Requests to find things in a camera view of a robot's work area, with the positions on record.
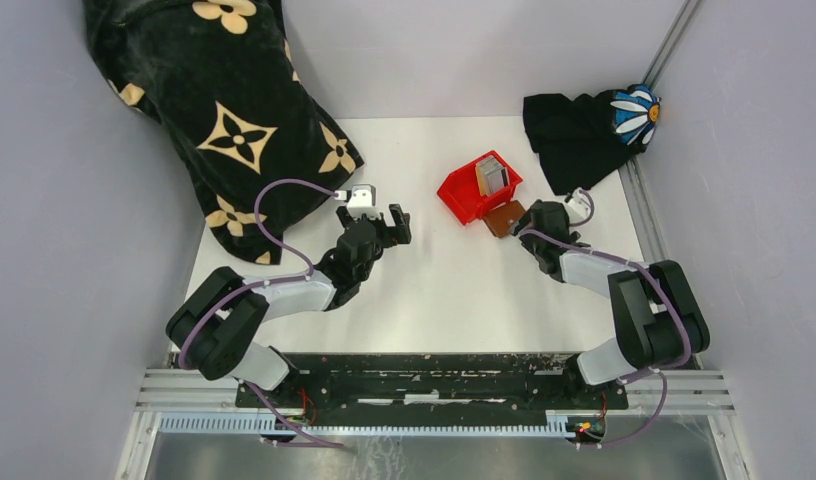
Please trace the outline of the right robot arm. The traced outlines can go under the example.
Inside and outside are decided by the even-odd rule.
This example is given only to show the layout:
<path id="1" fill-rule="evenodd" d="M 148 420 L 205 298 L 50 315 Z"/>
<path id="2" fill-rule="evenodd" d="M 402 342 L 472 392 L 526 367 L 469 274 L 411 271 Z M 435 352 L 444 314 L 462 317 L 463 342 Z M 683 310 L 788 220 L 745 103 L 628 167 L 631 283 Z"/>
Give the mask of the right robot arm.
<path id="1" fill-rule="evenodd" d="M 579 240 L 559 202 L 534 202 L 510 232 L 553 280 L 590 290 L 610 303 L 614 334 L 574 356 L 561 382 L 564 400 L 586 408 L 612 381 L 630 383 L 685 365 L 711 337 L 682 266 L 638 262 Z"/>

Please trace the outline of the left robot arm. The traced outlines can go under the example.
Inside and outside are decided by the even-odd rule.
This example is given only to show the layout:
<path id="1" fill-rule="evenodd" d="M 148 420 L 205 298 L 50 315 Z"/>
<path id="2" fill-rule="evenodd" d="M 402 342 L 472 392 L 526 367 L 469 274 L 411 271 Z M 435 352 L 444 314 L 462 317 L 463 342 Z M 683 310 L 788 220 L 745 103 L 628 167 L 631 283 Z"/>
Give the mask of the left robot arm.
<path id="1" fill-rule="evenodd" d="M 215 269 L 166 326 L 179 349 L 179 367 L 209 381 L 253 384 L 271 404 L 291 404 L 299 391 L 292 364 L 277 349 L 256 343 L 255 334 L 269 320 L 328 312 L 355 297 L 384 251 L 412 240 L 410 215 L 398 204 L 389 211 L 391 224 L 382 216 L 353 217 L 338 208 L 344 231 L 310 273 L 244 277 L 228 266 Z"/>

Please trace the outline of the red plastic bin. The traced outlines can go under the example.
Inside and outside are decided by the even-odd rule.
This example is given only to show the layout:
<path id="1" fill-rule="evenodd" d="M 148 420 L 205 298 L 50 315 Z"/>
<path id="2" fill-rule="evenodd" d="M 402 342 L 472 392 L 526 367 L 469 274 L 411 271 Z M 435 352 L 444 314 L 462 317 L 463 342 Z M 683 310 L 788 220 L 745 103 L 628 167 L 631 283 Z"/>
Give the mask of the red plastic bin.
<path id="1" fill-rule="evenodd" d="M 493 193 L 483 192 L 477 173 L 478 164 L 485 160 L 494 160 L 504 169 L 505 185 Z M 466 226 L 511 201 L 522 182 L 523 178 L 495 150 L 490 150 L 449 173 L 436 194 L 457 221 Z"/>

